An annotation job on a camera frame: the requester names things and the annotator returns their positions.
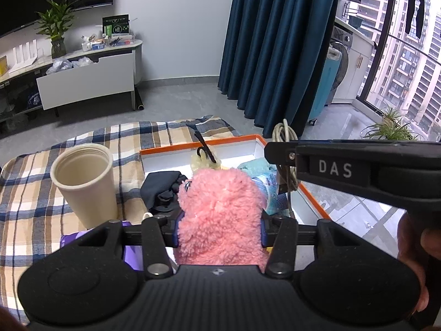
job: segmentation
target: ribbed black surface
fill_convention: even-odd
[[[56,330],[38,324],[31,324],[30,329]],[[172,277],[148,281],[131,306],[119,315],[80,329],[366,331],[369,328],[327,321],[303,304],[289,282],[267,278],[256,266],[181,266]],[[404,322],[372,329],[411,330]]]

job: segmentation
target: potted plant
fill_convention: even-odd
[[[74,19],[72,3],[63,0],[60,4],[53,0],[46,0],[52,6],[46,12],[37,12],[40,19],[37,23],[40,29],[39,35],[47,35],[52,43],[52,58],[58,58],[66,54],[63,34],[72,26],[70,21]]]
[[[402,124],[402,115],[393,109],[387,108],[383,111],[381,123],[374,123],[366,127],[368,129],[363,138],[387,139],[387,140],[417,140],[419,134],[409,128],[410,123]]]

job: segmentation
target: black and green box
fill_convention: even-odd
[[[129,15],[103,17],[103,37],[114,33],[129,33]]]

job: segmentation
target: blue curtain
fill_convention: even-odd
[[[329,31],[323,41],[332,28],[336,2],[233,0],[218,87],[228,99],[237,100],[246,118],[264,128],[264,137],[269,138],[283,118],[296,124],[299,107],[309,107],[302,113],[309,115],[318,85],[312,77],[318,74],[320,79]],[[297,122],[303,124],[300,134],[306,122]]]

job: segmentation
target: white wall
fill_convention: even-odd
[[[222,61],[232,0],[114,0],[76,12],[65,33],[68,52],[81,48],[81,35],[100,33],[101,18],[129,14],[131,30],[144,41],[143,79],[217,76]],[[0,39],[0,56],[12,65],[12,48],[37,37],[39,55],[50,55],[50,40],[29,26]]]

